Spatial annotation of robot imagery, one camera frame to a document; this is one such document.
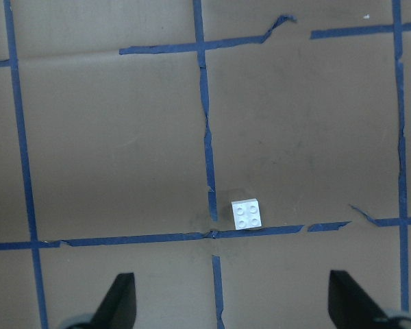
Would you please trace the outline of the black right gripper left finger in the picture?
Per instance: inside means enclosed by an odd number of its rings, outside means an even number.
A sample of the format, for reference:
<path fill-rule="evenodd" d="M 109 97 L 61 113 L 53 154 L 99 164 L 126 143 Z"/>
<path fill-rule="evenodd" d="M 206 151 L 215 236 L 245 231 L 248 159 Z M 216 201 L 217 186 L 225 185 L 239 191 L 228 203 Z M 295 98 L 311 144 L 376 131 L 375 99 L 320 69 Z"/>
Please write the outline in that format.
<path fill-rule="evenodd" d="M 134 327 L 136 314 L 134 273 L 120 273 L 90 320 L 90 327 L 131 329 Z"/>

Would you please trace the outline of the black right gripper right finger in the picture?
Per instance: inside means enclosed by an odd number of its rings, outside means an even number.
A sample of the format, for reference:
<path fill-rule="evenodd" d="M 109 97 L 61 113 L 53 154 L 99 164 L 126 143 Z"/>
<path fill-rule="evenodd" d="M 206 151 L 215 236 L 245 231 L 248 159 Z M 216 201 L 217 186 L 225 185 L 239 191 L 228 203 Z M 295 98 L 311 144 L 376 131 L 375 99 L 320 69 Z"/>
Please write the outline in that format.
<path fill-rule="evenodd" d="M 331 270 L 328 313 L 336 328 L 397 328 L 397 323 L 343 270 Z"/>

